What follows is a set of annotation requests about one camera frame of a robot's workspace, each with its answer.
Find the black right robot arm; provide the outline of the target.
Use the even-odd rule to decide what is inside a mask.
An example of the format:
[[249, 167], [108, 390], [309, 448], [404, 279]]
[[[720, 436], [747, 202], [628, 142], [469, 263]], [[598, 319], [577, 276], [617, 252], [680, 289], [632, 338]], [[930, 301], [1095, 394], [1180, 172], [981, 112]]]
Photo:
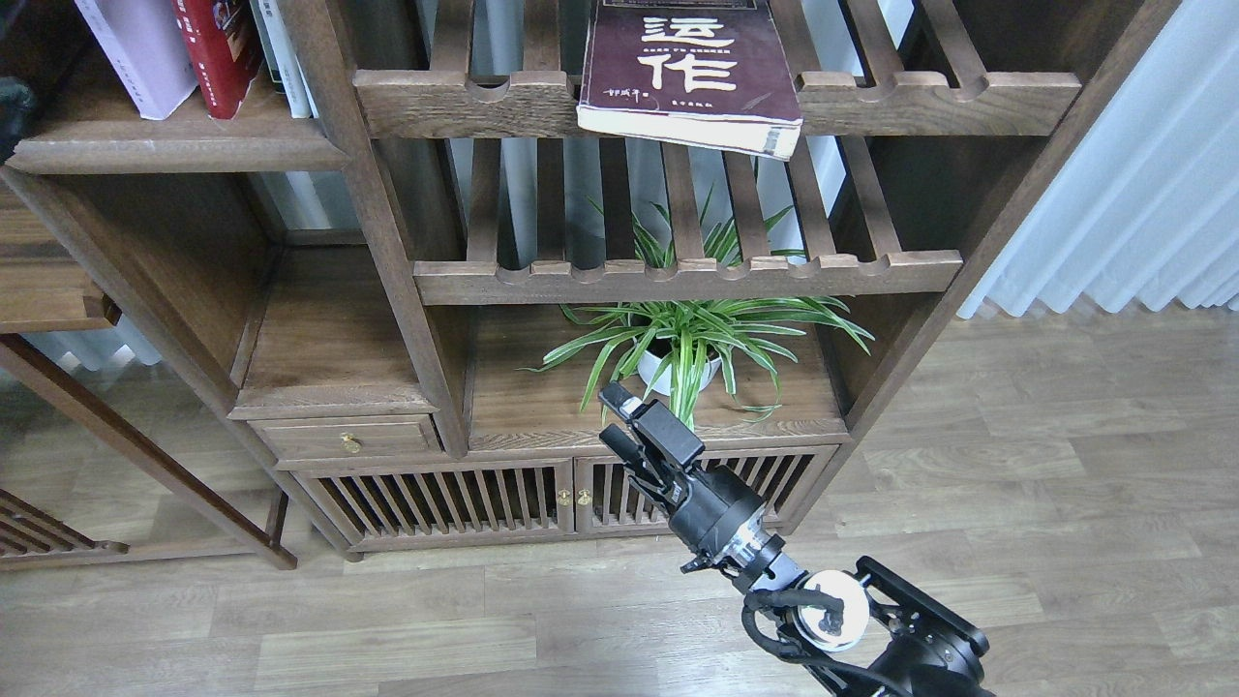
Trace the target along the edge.
[[705, 465], [703, 441], [672, 410], [620, 383], [600, 401], [620, 417], [601, 439], [693, 552], [681, 572], [726, 574], [743, 595], [743, 631], [764, 652], [833, 696], [983, 696], [987, 638], [978, 626], [867, 556], [851, 573], [802, 569], [764, 529], [764, 500]]

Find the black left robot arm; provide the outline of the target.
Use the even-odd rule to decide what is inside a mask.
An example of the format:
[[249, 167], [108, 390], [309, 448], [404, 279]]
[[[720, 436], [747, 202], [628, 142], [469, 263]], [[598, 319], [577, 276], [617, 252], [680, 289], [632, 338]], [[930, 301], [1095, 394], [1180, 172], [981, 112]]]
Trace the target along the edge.
[[19, 79], [17, 76], [2, 76], [1, 165], [6, 163], [15, 154], [37, 105], [37, 94], [27, 82]]

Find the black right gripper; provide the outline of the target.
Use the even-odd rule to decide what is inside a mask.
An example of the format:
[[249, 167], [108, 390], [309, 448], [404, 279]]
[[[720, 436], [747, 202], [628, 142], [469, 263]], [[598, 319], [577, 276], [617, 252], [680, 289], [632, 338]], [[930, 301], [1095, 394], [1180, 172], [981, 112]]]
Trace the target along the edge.
[[766, 501], [733, 472], [701, 468], [703, 441], [672, 410], [642, 402], [620, 383], [598, 397], [627, 427], [608, 423], [600, 439], [694, 553], [681, 573], [717, 569], [738, 592], [788, 591], [804, 578], [783, 539], [763, 527]]

